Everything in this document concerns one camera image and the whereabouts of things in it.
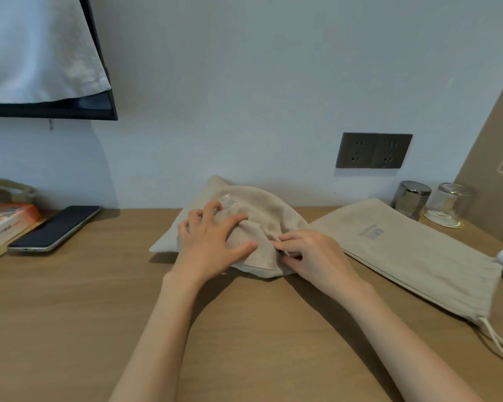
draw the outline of left hand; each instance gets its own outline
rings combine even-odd
[[[222,210],[217,200],[207,203],[203,210],[190,211],[188,220],[179,223],[181,250],[170,272],[173,277],[201,287],[257,249],[258,243],[253,241],[229,249],[226,244],[229,233],[248,215],[235,214],[216,224],[216,210]]]

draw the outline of electrical outlet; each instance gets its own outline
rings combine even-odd
[[[379,134],[343,134],[336,168],[370,168]]]
[[[369,168],[400,168],[411,140],[412,134],[378,134]]]

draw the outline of wall-mounted tv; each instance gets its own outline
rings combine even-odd
[[[106,75],[108,70],[102,58],[101,46],[89,0],[80,0],[82,11],[86,16],[89,31]],[[66,99],[45,103],[33,104],[0,104],[0,117],[36,117],[36,118],[73,118],[90,120],[117,120],[117,111],[114,104],[112,91],[95,94],[78,99]]]

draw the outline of phone screen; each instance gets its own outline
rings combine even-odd
[[[47,248],[79,224],[96,215],[99,206],[69,206],[35,229],[15,240],[9,248]]]

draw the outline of toothpaste box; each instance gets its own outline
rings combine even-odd
[[[41,218],[34,205],[0,204],[0,246]]]

